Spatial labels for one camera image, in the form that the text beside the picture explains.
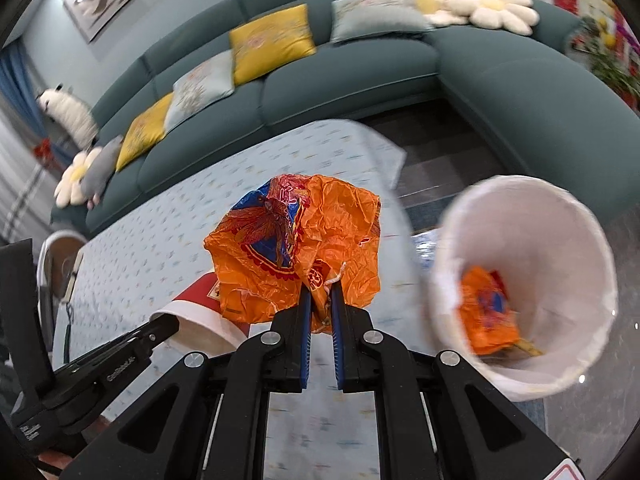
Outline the orange snack wrapper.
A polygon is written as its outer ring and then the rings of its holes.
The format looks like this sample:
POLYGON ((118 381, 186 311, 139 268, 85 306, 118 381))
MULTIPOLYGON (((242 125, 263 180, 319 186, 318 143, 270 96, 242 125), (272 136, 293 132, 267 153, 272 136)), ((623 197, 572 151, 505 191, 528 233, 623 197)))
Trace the orange snack wrapper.
POLYGON ((515 351, 522 356, 542 356, 544 352, 521 336, 516 312, 498 271, 471 266, 460 281, 462 300, 460 321, 469 345, 477 356, 493 356, 515 351))

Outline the white daisy pillow front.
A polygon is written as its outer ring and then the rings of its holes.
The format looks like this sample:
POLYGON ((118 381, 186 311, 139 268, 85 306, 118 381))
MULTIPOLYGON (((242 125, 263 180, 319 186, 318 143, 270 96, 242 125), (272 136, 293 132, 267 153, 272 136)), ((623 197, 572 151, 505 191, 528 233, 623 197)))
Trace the white daisy pillow front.
POLYGON ((504 29, 518 36, 532 36, 540 21, 533 0, 446 0, 445 9, 477 28, 504 29))

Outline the white daisy pillow left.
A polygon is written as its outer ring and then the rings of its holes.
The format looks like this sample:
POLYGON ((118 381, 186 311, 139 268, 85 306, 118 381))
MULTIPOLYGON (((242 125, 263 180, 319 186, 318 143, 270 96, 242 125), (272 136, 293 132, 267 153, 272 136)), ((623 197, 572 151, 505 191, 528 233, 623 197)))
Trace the white daisy pillow left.
POLYGON ((70 205, 86 204, 92 200, 89 192, 82 189, 82 182, 101 152, 102 148, 93 148, 91 151, 81 151, 75 155, 54 190, 55 206, 63 209, 70 205))

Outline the floral light blue tablecloth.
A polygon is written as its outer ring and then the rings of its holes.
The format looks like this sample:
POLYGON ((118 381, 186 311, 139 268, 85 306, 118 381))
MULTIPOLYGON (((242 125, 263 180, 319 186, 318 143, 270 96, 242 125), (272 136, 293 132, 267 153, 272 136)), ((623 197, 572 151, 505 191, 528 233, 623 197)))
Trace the floral light blue tablecloth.
MULTIPOLYGON (((205 237, 247 192, 277 174, 325 174, 381 200, 374 326, 408 348, 429 352, 426 291, 412 227, 396 188, 408 143, 393 126, 324 120, 232 155, 152 198, 84 247, 70 304, 70 358, 128 332, 209 271, 205 237)), ((53 362, 63 363, 65 309, 58 314, 53 362)), ((332 340, 314 336, 308 389, 270 402, 266 475, 270 479, 378 478, 378 436, 369 393, 336 388, 332 340)))

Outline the grey embroidered cushion left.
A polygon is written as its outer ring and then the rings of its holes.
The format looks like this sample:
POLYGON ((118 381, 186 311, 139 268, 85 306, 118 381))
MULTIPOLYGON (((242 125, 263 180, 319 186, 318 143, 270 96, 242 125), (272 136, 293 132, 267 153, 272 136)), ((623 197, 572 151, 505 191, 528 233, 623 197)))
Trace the grey embroidered cushion left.
POLYGON ((164 131, 170 133, 210 104, 228 98, 233 92, 233 54, 228 50, 201 62, 174 83, 164 131))

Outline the red white paper cup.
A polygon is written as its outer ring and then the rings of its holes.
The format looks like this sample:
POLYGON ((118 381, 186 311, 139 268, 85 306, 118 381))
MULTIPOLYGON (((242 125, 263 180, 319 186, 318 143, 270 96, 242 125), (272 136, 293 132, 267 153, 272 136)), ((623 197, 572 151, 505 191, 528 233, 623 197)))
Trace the red white paper cup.
POLYGON ((171 348, 201 351, 212 358, 233 352, 247 340, 250 326, 232 322, 222 315, 219 286, 216 273, 209 271, 151 314, 150 320, 163 314, 178 318, 178 332, 168 341, 171 348))

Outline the white lined trash bin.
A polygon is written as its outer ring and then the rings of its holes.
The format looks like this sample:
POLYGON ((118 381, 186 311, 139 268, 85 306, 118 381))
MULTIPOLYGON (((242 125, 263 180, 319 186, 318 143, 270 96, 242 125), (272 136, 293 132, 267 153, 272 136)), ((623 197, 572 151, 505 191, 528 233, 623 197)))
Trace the white lined trash bin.
POLYGON ((480 181, 447 207, 428 293, 440 344, 514 402, 576 384, 600 358, 617 312, 614 258, 596 216, 562 188, 524 176, 480 181), (459 308, 474 266, 500 274, 516 326, 540 356, 483 359, 472 349, 459 308))

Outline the round wooden side table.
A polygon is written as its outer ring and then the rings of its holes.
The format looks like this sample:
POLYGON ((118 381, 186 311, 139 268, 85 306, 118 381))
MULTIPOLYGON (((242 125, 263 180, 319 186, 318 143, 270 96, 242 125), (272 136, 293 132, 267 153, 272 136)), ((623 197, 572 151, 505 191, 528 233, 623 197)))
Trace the round wooden side table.
POLYGON ((38 313, 44 344, 52 350, 58 306, 72 277, 74 264, 86 238, 74 230, 51 234, 42 243, 36 271, 38 313))

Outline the grey mouse plush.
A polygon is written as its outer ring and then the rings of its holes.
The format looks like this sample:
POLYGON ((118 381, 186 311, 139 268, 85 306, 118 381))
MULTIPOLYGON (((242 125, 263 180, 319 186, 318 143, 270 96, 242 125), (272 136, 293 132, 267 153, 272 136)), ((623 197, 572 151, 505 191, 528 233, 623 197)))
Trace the grey mouse plush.
POLYGON ((96 148, 96 154, 80 180, 80 192, 88 209, 92 209, 101 201, 107 182, 115 172, 122 142, 122 136, 115 136, 104 146, 96 148))

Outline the yellow embroidered cushion left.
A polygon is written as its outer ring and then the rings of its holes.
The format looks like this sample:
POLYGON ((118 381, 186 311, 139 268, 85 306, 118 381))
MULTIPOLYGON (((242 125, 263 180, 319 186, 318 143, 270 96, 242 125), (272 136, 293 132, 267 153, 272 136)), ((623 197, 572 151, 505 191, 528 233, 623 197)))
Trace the yellow embroidered cushion left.
POLYGON ((163 96, 130 125, 120 149, 115 171, 122 171, 130 162, 144 155, 166 136, 165 118, 167 116, 172 92, 163 96))

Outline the yellow embroidered cushion centre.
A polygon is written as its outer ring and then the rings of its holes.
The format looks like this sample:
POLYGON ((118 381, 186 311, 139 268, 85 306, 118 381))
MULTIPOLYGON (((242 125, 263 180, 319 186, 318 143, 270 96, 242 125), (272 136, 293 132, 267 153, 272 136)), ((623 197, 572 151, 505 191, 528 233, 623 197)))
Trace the yellow embroidered cushion centre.
POLYGON ((273 12, 232 29, 229 39, 236 86, 317 52, 306 4, 273 12))

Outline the grey embroidered cushion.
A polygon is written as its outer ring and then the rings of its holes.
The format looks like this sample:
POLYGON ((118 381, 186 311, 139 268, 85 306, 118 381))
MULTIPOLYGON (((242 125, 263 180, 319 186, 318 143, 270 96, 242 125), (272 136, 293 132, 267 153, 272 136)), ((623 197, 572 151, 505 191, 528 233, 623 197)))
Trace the grey embroidered cushion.
POLYGON ((335 0, 332 44, 387 35, 421 35, 432 24, 416 0, 335 0))
POLYGON ((201 62, 174 83, 164 131, 170 133, 210 104, 228 98, 233 92, 233 54, 228 50, 201 62))

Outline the orange blue snack bag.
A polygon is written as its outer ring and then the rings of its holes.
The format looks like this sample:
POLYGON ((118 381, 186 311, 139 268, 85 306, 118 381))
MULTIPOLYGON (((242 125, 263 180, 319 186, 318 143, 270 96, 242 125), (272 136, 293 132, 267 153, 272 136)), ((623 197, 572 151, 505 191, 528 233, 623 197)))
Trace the orange blue snack bag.
POLYGON ((311 328, 327 332, 334 284, 346 304, 367 307, 381 289, 380 213, 376 194, 322 174, 280 174, 247 193, 204 240, 222 315, 269 322, 308 289, 311 328))

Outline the blue curtain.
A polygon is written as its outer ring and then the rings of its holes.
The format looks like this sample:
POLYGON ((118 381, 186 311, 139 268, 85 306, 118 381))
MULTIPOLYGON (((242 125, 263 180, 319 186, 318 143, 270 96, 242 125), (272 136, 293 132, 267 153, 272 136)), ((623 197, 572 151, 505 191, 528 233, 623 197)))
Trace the blue curtain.
POLYGON ((32 132, 39 139, 45 139, 48 136, 47 130, 42 122, 20 40, 11 42, 1 50, 0 70, 3 96, 32 132))

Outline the white sheep plush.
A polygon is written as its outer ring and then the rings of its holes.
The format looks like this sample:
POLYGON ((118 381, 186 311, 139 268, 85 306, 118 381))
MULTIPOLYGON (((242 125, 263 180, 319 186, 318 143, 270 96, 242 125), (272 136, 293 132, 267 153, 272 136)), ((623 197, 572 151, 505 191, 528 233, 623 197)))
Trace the white sheep plush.
POLYGON ((80 150, 93 146, 99 133, 91 108, 61 87, 46 89, 37 98, 40 110, 57 122, 73 139, 80 150))

